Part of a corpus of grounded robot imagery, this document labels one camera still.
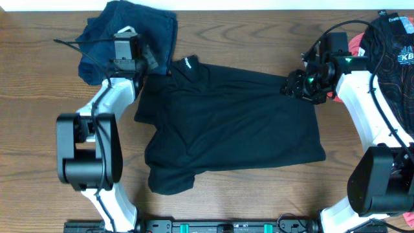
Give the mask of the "navy blue garment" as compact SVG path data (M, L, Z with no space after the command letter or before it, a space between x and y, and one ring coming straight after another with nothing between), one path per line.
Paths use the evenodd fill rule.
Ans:
M137 5L129 1L110 1L98 17L87 20L87 26L76 38L83 56L78 76L89 85L100 85L105 78L98 67L113 72L110 61L115 59L113 36L131 26L141 35L154 53L158 67L151 74L166 74L171 65L177 40L178 21L174 12Z

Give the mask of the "plain black t-shirt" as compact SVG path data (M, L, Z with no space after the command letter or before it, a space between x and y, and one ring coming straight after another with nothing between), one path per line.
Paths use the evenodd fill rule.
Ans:
M135 120L156 129L144 152L149 189L175 195L204 172L324 161L314 106L281 94L285 82L196 56L148 76Z

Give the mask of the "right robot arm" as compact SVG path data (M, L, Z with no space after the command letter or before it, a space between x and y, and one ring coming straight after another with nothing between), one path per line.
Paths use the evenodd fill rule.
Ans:
M363 156L347 182L347 195L320 211L309 232L370 232L386 218L413 211L413 138L398 123L364 56L349 53L303 58L281 93L322 104L331 93L347 108Z

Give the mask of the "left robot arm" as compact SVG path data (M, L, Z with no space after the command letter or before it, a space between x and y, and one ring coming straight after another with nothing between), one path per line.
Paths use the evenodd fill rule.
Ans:
M56 120L57 173L80 192L101 221L68 221L65 232L145 232L138 208L128 198L121 176L123 155L117 122L137 98L142 78L157 68L149 45L115 43L113 73L106 72L98 92L75 113Z

